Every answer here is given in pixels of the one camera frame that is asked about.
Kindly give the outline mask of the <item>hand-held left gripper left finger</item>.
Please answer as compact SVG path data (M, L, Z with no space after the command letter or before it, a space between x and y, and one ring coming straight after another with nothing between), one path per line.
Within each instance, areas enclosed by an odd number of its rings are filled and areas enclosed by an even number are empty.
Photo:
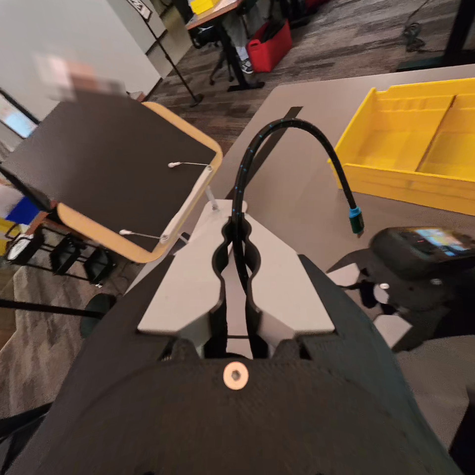
M226 355L229 220L212 219L175 254L137 330L192 342L205 358Z

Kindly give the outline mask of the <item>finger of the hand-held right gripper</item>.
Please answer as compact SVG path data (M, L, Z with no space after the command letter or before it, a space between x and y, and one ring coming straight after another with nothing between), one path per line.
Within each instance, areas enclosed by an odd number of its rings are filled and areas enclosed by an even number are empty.
M391 349L394 349L397 343L413 328L412 324L397 314L380 314L373 320L373 325Z
M329 271L326 275L339 287L350 287L359 280L359 267L356 263L347 264L336 270Z

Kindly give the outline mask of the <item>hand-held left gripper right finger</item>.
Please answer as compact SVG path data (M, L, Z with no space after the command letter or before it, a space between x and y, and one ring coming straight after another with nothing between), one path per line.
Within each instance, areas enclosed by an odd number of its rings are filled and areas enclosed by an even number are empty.
M267 357L283 340L336 328L298 253L249 215L241 228L241 274L252 355Z

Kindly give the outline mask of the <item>yellow plastic bin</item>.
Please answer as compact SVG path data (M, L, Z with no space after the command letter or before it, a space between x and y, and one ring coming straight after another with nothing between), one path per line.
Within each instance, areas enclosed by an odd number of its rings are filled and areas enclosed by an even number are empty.
M358 193L475 215L475 79L370 89L335 146Z

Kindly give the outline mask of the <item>black monitor with wooden edge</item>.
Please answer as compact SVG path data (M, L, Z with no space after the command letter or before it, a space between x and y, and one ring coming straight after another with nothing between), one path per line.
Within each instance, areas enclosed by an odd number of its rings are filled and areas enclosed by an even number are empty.
M79 91L1 174L64 226L147 264L169 252L222 159L215 140L160 104Z

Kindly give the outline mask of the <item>blue box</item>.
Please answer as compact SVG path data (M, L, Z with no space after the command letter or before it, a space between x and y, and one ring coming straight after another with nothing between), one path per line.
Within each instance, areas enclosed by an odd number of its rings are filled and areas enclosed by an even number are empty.
M30 225L39 215L40 209L28 197L23 196L4 217L6 221Z

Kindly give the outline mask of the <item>black pole stand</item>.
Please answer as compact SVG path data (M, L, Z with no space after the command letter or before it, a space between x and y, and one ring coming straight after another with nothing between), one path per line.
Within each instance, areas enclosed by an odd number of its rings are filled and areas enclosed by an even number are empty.
M203 100L194 93L178 69L178 62L191 47L191 38L184 20L173 1L126 1L137 20L128 20L135 42L159 75L158 82L172 72L191 96L191 107Z

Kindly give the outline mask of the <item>red plastic bin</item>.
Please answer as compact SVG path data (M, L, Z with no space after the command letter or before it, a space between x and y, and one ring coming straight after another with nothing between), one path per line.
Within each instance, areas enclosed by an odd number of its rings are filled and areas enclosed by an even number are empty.
M292 48L287 19L270 20L248 41L246 50L255 73L269 73Z

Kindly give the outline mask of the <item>black desk leg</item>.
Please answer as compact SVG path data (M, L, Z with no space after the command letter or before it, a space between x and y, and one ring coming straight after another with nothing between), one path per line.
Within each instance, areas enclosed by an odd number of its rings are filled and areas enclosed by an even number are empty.
M395 71L410 72L474 64L475 2L472 0L460 1L447 45L443 50L427 49L424 40L419 36L422 26L419 22L413 21L414 16L428 3L429 1L424 1L407 17L401 36L404 39L407 53L431 54L431 56L402 62Z

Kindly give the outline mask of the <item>wooden desk with black legs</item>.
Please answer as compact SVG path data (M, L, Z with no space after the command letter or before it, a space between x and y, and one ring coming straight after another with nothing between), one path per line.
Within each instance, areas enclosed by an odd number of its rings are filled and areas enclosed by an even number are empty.
M201 13L200 15L194 14L192 19L186 24L188 31L201 26L211 25L216 27L218 38L222 45L222 51L227 64L231 68L231 76L233 80L237 80L236 85L230 85L227 92L241 92L247 90L259 90L265 86L265 82L252 78L248 82L245 78L245 74L241 70L239 58L236 53L234 45L231 44L231 40L228 34L225 32L222 22L225 16L230 12L241 9L242 5L246 7L252 7L257 1L244 1L244 0L222 0L219 1L212 9Z

